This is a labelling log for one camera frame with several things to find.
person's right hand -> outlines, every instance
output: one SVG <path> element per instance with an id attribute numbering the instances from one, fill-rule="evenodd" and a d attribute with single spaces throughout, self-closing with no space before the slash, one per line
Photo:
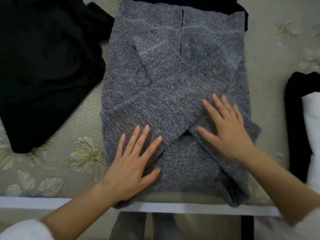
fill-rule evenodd
<path id="1" fill-rule="evenodd" d="M 223 156 L 242 160 L 255 148 L 245 130 L 242 115 L 236 105 L 231 107 L 225 95 L 222 96 L 222 101 L 215 94 L 212 98 L 220 113 L 208 101 L 203 100 L 203 104 L 217 127 L 218 135 L 201 126 L 197 130 Z"/>

person's left hand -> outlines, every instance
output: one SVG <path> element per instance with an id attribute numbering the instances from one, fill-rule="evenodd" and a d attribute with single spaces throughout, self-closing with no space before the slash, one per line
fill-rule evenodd
<path id="1" fill-rule="evenodd" d="M 140 156 L 143 144 L 149 133 L 149 126 L 146 125 L 140 138 L 137 141 L 140 126 L 137 126 L 130 138 L 130 141 L 123 153 L 125 134 L 122 135 L 115 159 L 110 166 L 102 183 L 109 187 L 115 197 L 115 201 L 128 200 L 152 184 L 159 176 L 160 169 L 154 169 L 150 174 L 142 177 L 144 168 L 152 154 L 161 143 L 161 136 L 155 139 L 146 151 Z"/>

gray pants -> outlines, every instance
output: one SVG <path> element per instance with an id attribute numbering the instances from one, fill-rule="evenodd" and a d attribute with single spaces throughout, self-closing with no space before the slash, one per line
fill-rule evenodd
<path id="1" fill-rule="evenodd" d="M 147 214 L 121 211 L 109 240 L 144 240 Z M 154 240 L 182 240 L 172 213 L 152 213 Z"/>

sweater cuff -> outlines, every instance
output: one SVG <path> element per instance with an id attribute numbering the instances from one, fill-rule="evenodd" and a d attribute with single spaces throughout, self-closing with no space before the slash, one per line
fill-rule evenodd
<path id="1" fill-rule="evenodd" d="M 132 42 L 138 52 L 143 54 L 149 50 L 165 44 L 168 42 L 168 38 L 165 35 L 158 34 L 154 31 L 142 32 L 139 36 L 133 36 Z"/>

forearm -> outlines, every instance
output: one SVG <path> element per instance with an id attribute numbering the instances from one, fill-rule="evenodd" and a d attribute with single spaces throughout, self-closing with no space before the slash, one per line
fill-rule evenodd
<path id="1" fill-rule="evenodd" d="M 291 225 L 295 225 L 320 206 L 319 194 L 260 149 L 248 151 L 241 156 L 240 161 Z"/>
<path id="2" fill-rule="evenodd" d="M 112 190 L 102 183 L 72 199 L 42 220 L 55 240 L 77 239 L 116 203 Z"/>

